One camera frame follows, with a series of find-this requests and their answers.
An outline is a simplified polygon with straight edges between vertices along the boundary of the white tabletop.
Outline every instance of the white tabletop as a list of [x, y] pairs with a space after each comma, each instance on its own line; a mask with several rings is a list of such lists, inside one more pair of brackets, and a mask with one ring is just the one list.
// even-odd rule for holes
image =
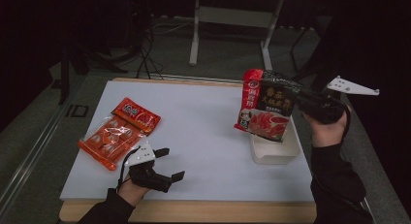
[[[240, 87], [109, 81], [89, 131], [124, 97], [162, 117], [140, 144], [168, 147], [170, 155], [156, 159], [154, 170], [164, 176], [185, 171], [185, 177], [168, 193], [150, 191], [146, 200], [312, 202], [302, 151], [287, 165], [253, 161], [249, 135], [233, 127], [241, 95]], [[108, 171], [80, 150], [60, 198], [105, 199], [119, 169]]]

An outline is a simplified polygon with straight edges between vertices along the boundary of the black sleeve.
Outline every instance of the black sleeve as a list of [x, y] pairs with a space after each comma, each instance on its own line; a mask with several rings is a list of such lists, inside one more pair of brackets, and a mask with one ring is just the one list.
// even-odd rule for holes
[[368, 224], [371, 215], [360, 205], [365, 188], [351, 163], [342, 160], [341, 144], [312, 147], [311, 191], [317, 205], [315, 224]]
[[106, 200], [92, 207], [79, 224], [125, 224], [133, 210], [134, 207], [110, 188]]

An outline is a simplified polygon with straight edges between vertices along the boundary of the food package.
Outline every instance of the food package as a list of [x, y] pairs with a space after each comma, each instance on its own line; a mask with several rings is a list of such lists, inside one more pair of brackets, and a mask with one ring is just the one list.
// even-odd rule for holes
[[281, 143], [300, 89], [299, 83], [273, 71], [246, 71], [235, 128]]
[[111, 112], [104, 123], [78, 145], [108, 170], [114, 171], [117, 162], [141, 138], [151, 134], [161, 117], [137, 105], [129, 98]]

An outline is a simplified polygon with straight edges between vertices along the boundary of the white plastic container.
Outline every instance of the white plastic container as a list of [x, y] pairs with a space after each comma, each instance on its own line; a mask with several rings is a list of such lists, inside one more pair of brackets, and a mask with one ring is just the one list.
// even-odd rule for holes
[[283, 135], [283, 142], [273, 142], [250, 134], [253, 159], [258, 164], [288, 164], [301, 152], [300, 139], [293, 118]]

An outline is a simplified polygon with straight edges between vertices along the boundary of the hand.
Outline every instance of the hand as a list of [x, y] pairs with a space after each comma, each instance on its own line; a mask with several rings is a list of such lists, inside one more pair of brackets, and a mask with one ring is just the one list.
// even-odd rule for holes
[[131, 206], [135, 207], [150, 189], [134, 184], [129, 178], [129, 176], [126, 176], [125, 182], [121, 184], [118, 189], [118, 195]]
[[342, 135], [347, 125], [347, 114], [345, 112], [333, 124], [323, 124], [305, 113], [303, 113], [303, 116], [311, 126], [312, 145], [314, 147], [325, 147], [341, 143]]

